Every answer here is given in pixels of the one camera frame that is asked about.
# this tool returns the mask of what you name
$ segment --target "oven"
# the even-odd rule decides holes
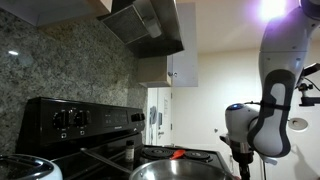
[[[144,145],[142,109],[38,97],[27,102],[16,153],[54,162],[63,178],[129,179],[143,164],[170,159],[201,162],[230,173],[219,152]],[[134,160],[126,160],[134,142]]]

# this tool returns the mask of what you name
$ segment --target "range hood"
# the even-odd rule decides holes
[[[113,0],[111,14],[98,18],[136,57],[184,50],[175,0]]]

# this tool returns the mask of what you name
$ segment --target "kitchen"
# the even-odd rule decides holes
[[[2,148],[0,154],[14,153],[20,120],[23,118],[25,104],[30,98],[38,96],[57,97],[137,107],[147,112],[148,90],[138,84],[138,59],[134,58],[133,54],[110,31],[107,31],[102,23],[94,19],[88,19],[67,23],[63,26],[47,27],[39,31],[4,10],[1,10],[0,13],[0,39],[2,40],[0,63],[3,67],[1,68],[2,96],[0,111],[2,121],[0,145]],[[307,59],[306,64],[317,62],[317,57],[319,57],[319,53],[316,51],[317,47],[319,47],[317,44],[312,45],[310,58]],[[199,88],[172,88],[174,127],[172,143],[225,152],[224,159],[227,163],[229,162],[230,149],[219,141],[219,135],[226,132],[224,110],[228,105],[235,102],[259,101],[258,49],[259,47],[228,53],[199,54]],[[9,50],[18,51],[20,55],[11,55],[8,53]],[[225,84],[224,82],[227,81],[221,81],[222,79],[229,79],[228,77],[231,75],[225,77],[223,73],[226,70],[222,73],[219,69],[220,67],[230,68],[224,63],[230,61],[233,63],[234,58],[240,59],[240,57],[245,63],[242,66],[241,64],[234,66],[243,67],[241,73],[250,72],[251,74],[244,79],[248,84],[245,87],[240,84],[238,89],[235,90],[232,88],[234,84]],[[234,70],[229,69],[229,71],[229,74],[232,74]],[[319,84],[317,74],[313,76],[312,80]],[[227,99],[220,99],[222,96],[220,94],[225,94],[226,91],[230,91],[228,94],[233,96],[225,95],[228,97]],[[310,95],[317,96],[317,93],[310,91]],[[208,99],[215,104],[206,104],[204,100],[207,101]],[[295,92],[293,103],[299,104],[299,99],[300,93]],[[195,107],[192,105],[195,103],[199,103],[197,105],[199,110],[194,110]],[[319,167],[319,164],[317,164],[319,158],[316,153],[319,147],[312,146],[318,135],[315,130],[318,123],[316,121],[318,117],[317,106],[304,109],[303,112],[298,106],[293,107],[292,116],[310,120],[311,126],[306,132],[295,133],[288,130],[289,136],[294,137],[294,139],[292,138],[292,141],[294,141],[292,144],[299,145],[304,158],[301,159],[301,156],[297,157],[297,155],[291,153],[289,157],[279,160],[277,166],[267,166],[269,179],[277,179],[277,175],[288,175],[279,179],[301,179],[299,173],[294,173],[295,168],[300,167],[299,169],[303,172],[316,172],[317,167]],[[181,117],[185,112],[193,111],[198,111],[202,116],[200,118],[191,115],[189,115],[190,117]],[[184,122],[185,127],[179,123],[180,119],[187,121],[187,123]],[[190,119],[198,119],[197,126],[191,123]],[[189,126],[195,128],[192,131],[199,134],[203,133],[205,138],[199,140],[200,137],[194,137],[193,139],[180,136],[180,134],[190,134],[190,131],[185,132]],[[309,179],[312,179],[316,174],[310,173]]]

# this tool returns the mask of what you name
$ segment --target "white ceiling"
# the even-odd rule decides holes
[[[286,12],[298,7],[298,0],[286,0]],[[261,0],[176,0],[196,4],[199,53],[236,51],[260,46],[267,22],[259,16]],[[320,39],[317,30],[314,38]]]

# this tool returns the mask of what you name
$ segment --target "granite backsplash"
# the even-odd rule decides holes
[[[19,55],[11,55],[10,50]],[[137,59],[98,20],[38,29],[0,9],[0,154],[15,151],[25,104],[43,96],[143,108]]]

